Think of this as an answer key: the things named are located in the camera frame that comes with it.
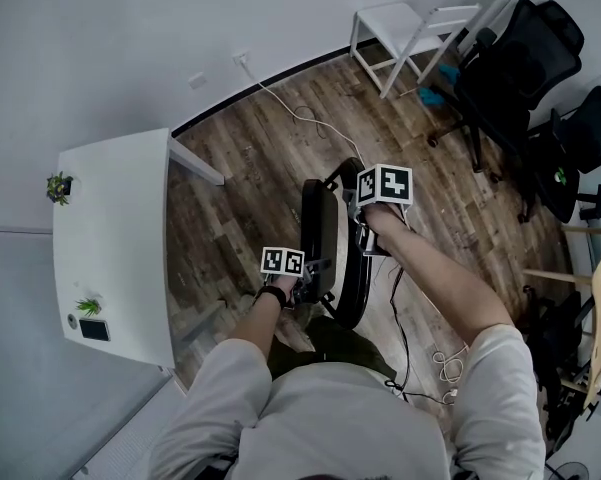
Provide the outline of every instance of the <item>person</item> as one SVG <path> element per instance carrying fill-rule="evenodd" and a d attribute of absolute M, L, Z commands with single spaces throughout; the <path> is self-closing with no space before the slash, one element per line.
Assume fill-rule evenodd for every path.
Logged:
<path fill-rule="evenodd" d="M 281 309 L 276 296 L 262 293 L 204 360 L 184 408 L 154 447 L 149 478 L 543 478 L 531 356 L 503 303 L 389 206 L 368 205 L 365 216 L 378 244 L 470 347 L 450 439 L 433 416 L 379 382 L 395 372 L 379 371 L 373 353 L 343 362 L 316 346 L 324 360 L 272 380 L 267 359 Z M 275 284 L 288 297 L 294 282 Z"/>

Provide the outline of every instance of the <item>apriltag cube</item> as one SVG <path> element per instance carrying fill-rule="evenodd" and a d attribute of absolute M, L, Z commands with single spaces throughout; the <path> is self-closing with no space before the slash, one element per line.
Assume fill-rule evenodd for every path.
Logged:
<path fill-rule="evenodd" d="M 376 164 L 358 173 L 357 206 L 395 203 L 406 211 L 413 204 L 413 174 L 408 167 Z"/>
<path fill-rule="evenodd" d="M 304 273 L 304 251 L 286 247 L 265 247 L 262 249 L 260 272 L 284 276 L 302 277 Z"/>

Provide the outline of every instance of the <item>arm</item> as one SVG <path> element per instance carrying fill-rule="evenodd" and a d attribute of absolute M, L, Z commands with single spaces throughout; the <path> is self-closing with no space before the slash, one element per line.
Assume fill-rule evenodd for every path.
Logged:
<path fill-rule="evenodd" d="M 378 245 L 395 258 L 468 345 L 484 329 L 513 325 L 504 304 L 484 281 L 409 231 L 390 206 L 368 205 L 365 217 L 379 237 Z"/>
<path fill-rule="evenodd" d="M 289 300 L 296 281 L 295 277 L 279 276 L 271 285 L 280 288 Z M 235 329 L 231 331 L 229 338 L 250 341 L 262 351 L 267 359 L 281 309 L 278 299 L 270 293 L 263 293 L 258 297 L 249 314 L 240 320 Z"/>
<path fill-rule="evenodd" d="M 296 279 L 273 283 L 289 294 Z M 184 407 L 151 454 L 150 479 L 195 476 L 218 456 L 238 450 L 244 428 L 258 423 L 271 391 L 267 368 L 280 303 L 264 293 L 229 335 L 205 358 Z"/>
<path fill-rule="evenodd" d="M 369 205 L 365 215 L 380 247 L 471 345 L 453 408 L 454 470 L 481 480 L 542 478 L 545 445 L 531 354 L 498 296 L 409 231 L 389 206 Z"/>

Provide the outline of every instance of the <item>table leg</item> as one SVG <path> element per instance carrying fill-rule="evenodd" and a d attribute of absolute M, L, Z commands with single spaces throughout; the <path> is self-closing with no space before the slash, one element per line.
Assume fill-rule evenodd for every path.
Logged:
<path fill-rule="evenodd" d="M 580 393 L 586 393 L 587 388 L 581 386 L 580 384 L 576 384 L 575 382 L 571 382 L 567 379 L 560 379 L 560 384 L 562 384 L 565 388 L 569 388 L 572 391 L 579 391 Z"/>
<path fill-rule="evenodd" d="M 582 226 L 562 226 L 563 231 L 572 233 L 586 233 L 588 235 L 601 235 L 601 228 L 586 228 Z"/>
<path fill-rule="evenodd" d="M 224 176 L 175 139 L 169 139 L 169 158 L 214 185 L 224 185 Z"/>
<path fill-rule="evenodd" d="M 576 276 L 574 274 L 561 274 L 559 272 L 545 272 L 544 270 L 533 270 L 529 268 L 523 269 L 522 273 L 528 276 L 544 277 L 546 279 L 555 279 L 556 281 L 566 281 L 567 283 L 591 284 L 591 277 L 589 276 Z"/>

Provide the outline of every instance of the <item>electrical outlet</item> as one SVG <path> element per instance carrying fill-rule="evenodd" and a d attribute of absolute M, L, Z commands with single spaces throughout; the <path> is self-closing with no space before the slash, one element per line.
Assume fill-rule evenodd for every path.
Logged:
<path fill-rule="evenodd" d="M 207 79 L 204 76 L 204 73 L 200 71 L 200 73 L 196 73 L 191 78 L 189 78 L 189 86 L 195 91 L 198 87 L 202 87 L 207 83 Z"/>
<path fill-rule="evenodd" d="M 233 56 L 233 62 L 235 62 L 236 66 L 240 66 L 249 62 L 249 50 L 243 50 L 239 53 L 236 53 Z"/>

